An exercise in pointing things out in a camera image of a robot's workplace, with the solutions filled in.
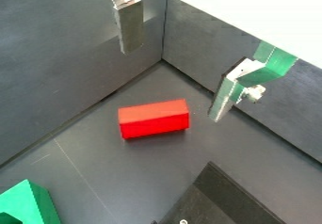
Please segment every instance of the black tray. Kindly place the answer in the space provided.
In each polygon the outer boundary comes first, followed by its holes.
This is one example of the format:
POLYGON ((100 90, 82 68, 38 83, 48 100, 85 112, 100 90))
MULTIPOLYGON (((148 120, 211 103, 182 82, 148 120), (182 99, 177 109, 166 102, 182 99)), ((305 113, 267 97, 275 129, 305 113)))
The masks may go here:
POLYGON ((160 224, 285 223, 225 173, 208 163, 160 224))

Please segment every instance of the green block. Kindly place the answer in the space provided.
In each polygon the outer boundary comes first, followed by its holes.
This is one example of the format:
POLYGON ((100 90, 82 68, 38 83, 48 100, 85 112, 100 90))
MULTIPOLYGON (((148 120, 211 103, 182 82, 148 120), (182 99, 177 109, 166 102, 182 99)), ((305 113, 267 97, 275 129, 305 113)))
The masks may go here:
POLYGON ((6 213, 0 213, 0 224, 21 224, 22 222, 17 220, 13 216, 6 213))
POLYGON ((0 213, 11 217, 5 224, 60 224, 49 192, 28 180, 0 195, 0 213))
POLYGON ((232 91, 229 92, 228 99, 236 104, 241 101, 241 96, 244 93, 244 86, 241 86, 237 82, 235 82, 232 91))

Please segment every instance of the dark gray wall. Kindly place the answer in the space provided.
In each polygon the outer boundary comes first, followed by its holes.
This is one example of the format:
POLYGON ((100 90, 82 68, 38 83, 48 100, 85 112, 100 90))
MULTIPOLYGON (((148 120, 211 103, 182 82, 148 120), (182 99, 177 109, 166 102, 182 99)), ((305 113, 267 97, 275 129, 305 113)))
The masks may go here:
MULTIPOLYGON (((178 0, 166 6, 162 59, 213 91, 227 69, 252 57, 259 40, 178 0)), ((237 107, 322 162, 322 70, 299 60, 264 86, 260 103, 237 107)))
POLYGON ((0 164, 161 59, 165 0, 118 50, 110 0, 0 0, 0 164))

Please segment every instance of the red block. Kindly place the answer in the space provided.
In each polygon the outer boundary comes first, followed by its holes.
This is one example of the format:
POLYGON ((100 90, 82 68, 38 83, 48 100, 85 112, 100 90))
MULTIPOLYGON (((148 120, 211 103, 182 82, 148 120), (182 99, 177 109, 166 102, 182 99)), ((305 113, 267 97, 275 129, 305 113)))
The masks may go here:
POLYGON ((148 136, 188 128, 185 100, 122 107, 117 110, 122 138, 148 136))

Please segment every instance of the gray floor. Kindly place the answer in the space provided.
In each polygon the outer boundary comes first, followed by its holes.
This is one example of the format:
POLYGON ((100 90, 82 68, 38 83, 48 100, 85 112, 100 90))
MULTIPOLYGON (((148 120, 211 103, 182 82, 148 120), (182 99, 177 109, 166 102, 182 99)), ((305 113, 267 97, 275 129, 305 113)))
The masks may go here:
POLYGON ((62 223, 149 224, 211 160, 287 223, 320 224, 320 165, 237 110, 213 123, 209 99, 166 64, 156 65, 0 169, 0 192, 30 179, 49 189, 62 223), (189 129, 124 141, 117 108, 176 98, 189 106, 189 129))

